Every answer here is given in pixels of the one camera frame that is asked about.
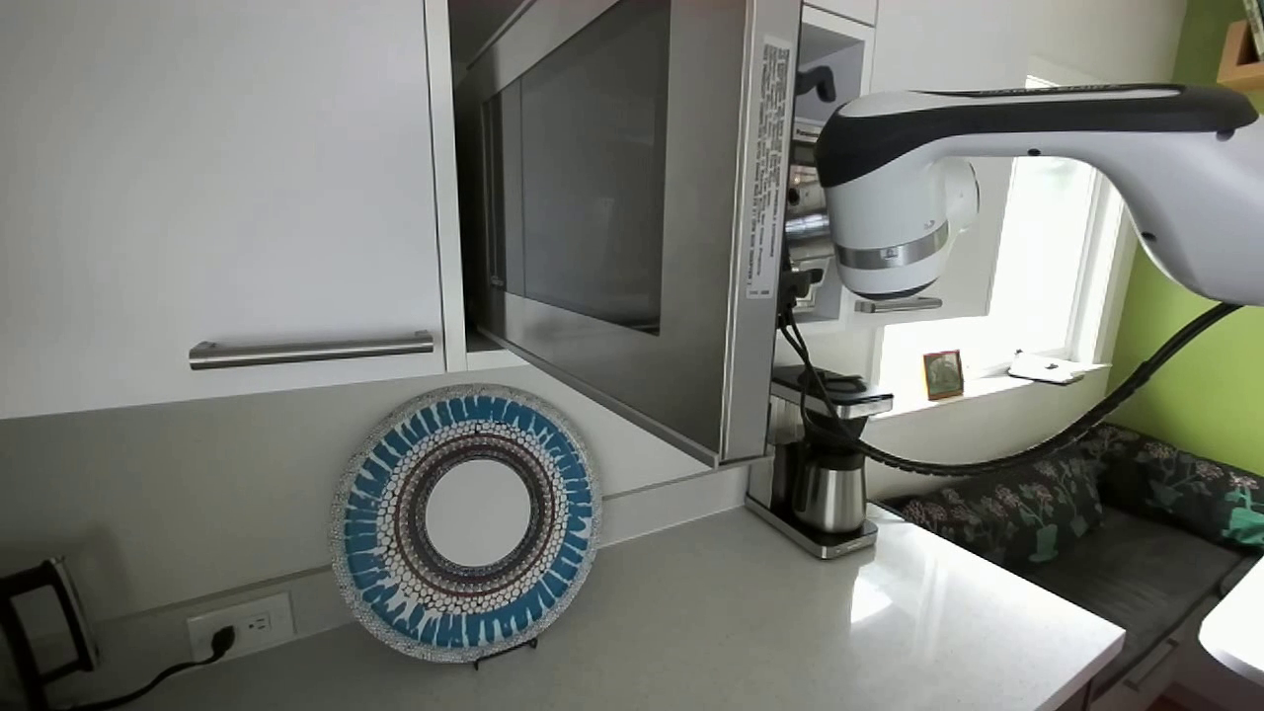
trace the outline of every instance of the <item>microwave door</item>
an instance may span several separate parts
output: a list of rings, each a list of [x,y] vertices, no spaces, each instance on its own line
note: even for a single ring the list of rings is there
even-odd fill
[[[767,447],[796,3],[535,0],[474,66],[483,328],[708,464]]]

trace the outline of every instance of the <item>power cord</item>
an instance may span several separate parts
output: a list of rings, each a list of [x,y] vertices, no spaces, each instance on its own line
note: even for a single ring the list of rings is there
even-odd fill
[[[807,389],[815,389],[818,401],[826,401],[826,411],[832,420],[829,430],[815,430],[832,447],[847,447],[859,451],[874,464],[884,464],[892,470],[908,470],[908,473],[922,473],[922,478],[976,478],[976,473],[1001,473],[1015,470],[1023,464],[1046,457],[1070,444],[1078,444],[1095,423],[1102,423],[1115,406],[1123,406],[1134,390],[1142,390],[1156,368],[1166,368],[1183,345],[1194,345],[1200,334],[1208,334],[1212,323],[1221,323],[1223,316],[1233,316],[1241,303],[1212,303],[1200,316],[1194,316],[1181,334],[1173,334],[1148,361],[1142,361],[1098,406],[1088,406],[1086,415],[1078,415],[1070,428],[1062,428],[1053,438],[1007,456],[1007,457],[988,457],[988,464],[915,464],[915,457],[899,457],[887,451],[876,451],[874,444],[865,444],[857,430],[841,428],[837,406],[826,394],[826,384],[807,351],[807,341],[788,320],[782,320],[782,341],[793,349],[793,356],[801,361],[807,372]]]
[[[127,703],[138,703],[140,694],[150,694],[155,689],[163,689],[168,677],[183,677],[190,668],[208,668],[208,665],[221,665],[235,643],[235,627],[215,627],[208,636],[208,657],[205,660],[184,660],[184,665],[175,665],[175,668],[163,668],[144,689],[138,692],[127,692],[127,694],[115,694],[115,701],[98,701],[98,703],[84,703],[84,709],[67,709],[67,711],[107,711],[107,709],[127,709]]]

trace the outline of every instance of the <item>decorative plate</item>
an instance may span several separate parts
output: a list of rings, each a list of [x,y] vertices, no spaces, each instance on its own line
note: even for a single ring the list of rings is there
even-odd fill
[[[341,492],[337,578],[404,657],[464,665],[541,636],[595,556],[600,494],[574,428],[510,389],[404,406]]]

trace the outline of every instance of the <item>wall outlet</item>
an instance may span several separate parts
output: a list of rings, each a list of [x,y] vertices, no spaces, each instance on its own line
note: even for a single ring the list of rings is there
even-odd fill
[[[235,639],[227,648],[223,660],[240,660],[240,657],[258,657],[265,648],[281,648],[293,639],[293,613],[288,613],[288,598],[259,598],[259,601],[243,601],[231,607],[215,607],[205,615],[190,615],[190,648],[192,660],[208,660],[208,636],[231,627]]]

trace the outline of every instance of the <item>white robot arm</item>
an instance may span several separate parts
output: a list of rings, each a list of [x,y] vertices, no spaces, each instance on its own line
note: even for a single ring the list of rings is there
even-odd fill
[[[869,302],[929,287],[950,162],[982,154],[1098,168],[1173,281],[1264,303],[1264,123],[1233,93],[1169,85],[843,104],[818,139],[841,281]]]

